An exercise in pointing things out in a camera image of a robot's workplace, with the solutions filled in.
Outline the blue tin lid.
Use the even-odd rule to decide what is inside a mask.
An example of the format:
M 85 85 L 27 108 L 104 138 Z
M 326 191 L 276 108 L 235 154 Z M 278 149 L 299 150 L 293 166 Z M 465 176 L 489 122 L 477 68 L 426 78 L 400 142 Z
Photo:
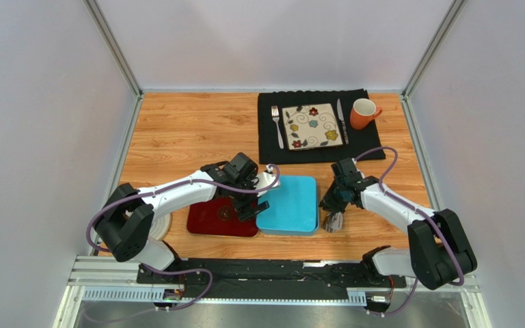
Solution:
M 260 201 L 269 205 L 256 217 L 264 234 L 312 236 L 319 228 L 319 188 L 311 176 L 282 176 Z

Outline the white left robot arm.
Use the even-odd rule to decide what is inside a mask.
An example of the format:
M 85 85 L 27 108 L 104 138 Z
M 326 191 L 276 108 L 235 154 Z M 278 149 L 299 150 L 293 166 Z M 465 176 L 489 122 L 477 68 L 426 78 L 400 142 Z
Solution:
M 187 177 L 153 187 L 118 186 L 105 205 L 91 218 L 87 242 L 97 251 L 109 252 L 118 262 L 136 260 L 150 269 L 164 271 L 175 259 L 165 242 L 150 236 L 155 218 L 188 206 L 228 198 L 239 221 L 249 221 L 269 208 L 258 198 L 280 185 L 280 169 L 258 165 L 240 152 L 231 161 L 202 166 Z

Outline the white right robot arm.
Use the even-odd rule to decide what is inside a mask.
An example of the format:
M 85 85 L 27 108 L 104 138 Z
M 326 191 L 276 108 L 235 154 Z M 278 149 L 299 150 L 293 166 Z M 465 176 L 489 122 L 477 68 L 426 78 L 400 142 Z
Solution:
M 429 290 L 446 284 L 462 285 L 478 262 L 458 215 L 433 210 L 399 195 L 382 180 L 364 175 L 354 159 L 331 166 L 334 180 L 319 206 L 329 214 L 343 214 L 354 205 L 375 213 L 407 235 L 409 246 L 377 247 L 362 256 L 362 264 L 376 276 L 416 278 Z

